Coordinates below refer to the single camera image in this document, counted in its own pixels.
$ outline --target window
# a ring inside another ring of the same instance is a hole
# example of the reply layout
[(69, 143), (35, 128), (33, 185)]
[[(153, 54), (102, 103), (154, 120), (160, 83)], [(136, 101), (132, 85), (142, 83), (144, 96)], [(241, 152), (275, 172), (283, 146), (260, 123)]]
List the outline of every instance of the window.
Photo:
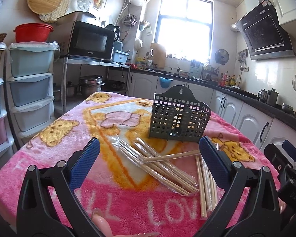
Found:
[(206, 61), (212, 43), (212, 5), (205, 0), (162, 0), (155, 42), (177, 58)]

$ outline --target red bucket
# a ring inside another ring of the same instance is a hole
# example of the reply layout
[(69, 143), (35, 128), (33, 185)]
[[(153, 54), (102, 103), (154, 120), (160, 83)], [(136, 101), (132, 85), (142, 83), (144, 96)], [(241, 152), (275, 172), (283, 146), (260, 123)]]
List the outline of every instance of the red bucket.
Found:
[(16, 42), (46, 42), (52, 31), (52, 26), (43, 23), (22, 24), (13, 30)]

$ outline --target blue gripper pad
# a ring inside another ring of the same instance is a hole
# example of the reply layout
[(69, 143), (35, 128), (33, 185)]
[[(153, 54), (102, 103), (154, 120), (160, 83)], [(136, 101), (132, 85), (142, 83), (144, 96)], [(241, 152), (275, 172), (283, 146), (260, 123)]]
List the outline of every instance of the blue gripper pad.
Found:
[(71, 191), (81, 187), (99, 153), (100, 142), (97, 138), (94, 138), (94, 140), (84, 148), (82, 155), (70, 171), (69, 188)]
[(296, 148), (289, 140), (283, 141), (282, 148), (296, 162)]
[(216, 149), (208, 136), (200, 139), (199, 147), (217, 186), (225, 191), (229, 190), (231, 186), (231, 160), (226, 153)]

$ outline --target black plastic basket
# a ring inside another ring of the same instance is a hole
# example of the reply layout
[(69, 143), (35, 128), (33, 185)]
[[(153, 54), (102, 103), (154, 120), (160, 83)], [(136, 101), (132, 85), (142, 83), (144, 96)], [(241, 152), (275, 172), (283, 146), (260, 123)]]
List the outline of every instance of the black plastic basket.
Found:
[(154, 95), (149, 137), (199, 142), (211, 109), (195, 99), (186, 86), (173, 86)]

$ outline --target screw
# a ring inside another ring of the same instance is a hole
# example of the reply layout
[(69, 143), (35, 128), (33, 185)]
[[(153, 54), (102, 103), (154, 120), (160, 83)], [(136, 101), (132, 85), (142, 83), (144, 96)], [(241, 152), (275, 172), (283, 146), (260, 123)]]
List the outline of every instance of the screw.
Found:
[(269, 172), (269, 171), (270, 171), (270, 168), (268, 168), (267, 166), (264, 166), (264, 167), (263, 167), (263, 170), (264, 170), (265, 172)]
[(65, 161), (59, 161), (57, 163), (57, 167), (64, 167), (64, 166), (66, 166), (66, 162)]
[(236, 167), (236, 168), (240, 168), (240, 167), (242, 167), (242, 165), (241, 165), (240, 162), (235, 161), (235, 162), (234, 162), (234, 167)]
[(34, 166), (34, 165), (30, 165), (29, 168), (28, 168), (28, 170), (29, 170), (30, 172), (32, 172), (34, 169), (35, 169), (35, 166)]

